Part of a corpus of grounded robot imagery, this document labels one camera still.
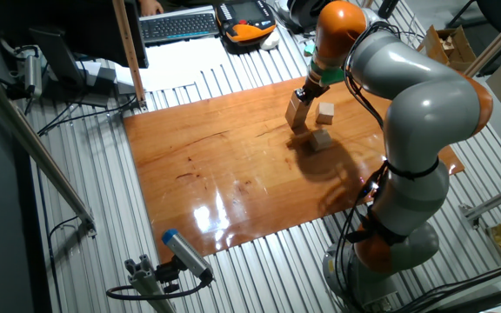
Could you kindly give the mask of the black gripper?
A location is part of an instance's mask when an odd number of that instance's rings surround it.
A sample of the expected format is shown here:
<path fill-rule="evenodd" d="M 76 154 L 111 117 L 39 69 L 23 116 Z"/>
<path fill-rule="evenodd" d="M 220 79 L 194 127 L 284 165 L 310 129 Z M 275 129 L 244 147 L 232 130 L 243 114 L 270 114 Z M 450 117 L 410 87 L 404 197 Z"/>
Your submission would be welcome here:
<path fill-rule="evenodd" d="M 322 96 L 330 86 L 321 86 L 317 83 L 306 82 L 302 89 L 295 90 L 295 95 L 300 103 L 312 104 Z"/>

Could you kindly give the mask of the person hand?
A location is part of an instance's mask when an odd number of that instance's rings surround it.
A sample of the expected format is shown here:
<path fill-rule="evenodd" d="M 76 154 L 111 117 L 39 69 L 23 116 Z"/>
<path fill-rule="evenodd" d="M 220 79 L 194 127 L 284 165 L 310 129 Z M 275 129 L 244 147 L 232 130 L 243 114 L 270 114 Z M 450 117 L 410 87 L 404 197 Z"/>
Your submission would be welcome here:
<path fill-rule="evenodd" d="M 139 0 L 141 15 L 143 17 L 155 16 L 157 14 L 163 14 L 164 8 L 158 0 Z"/>

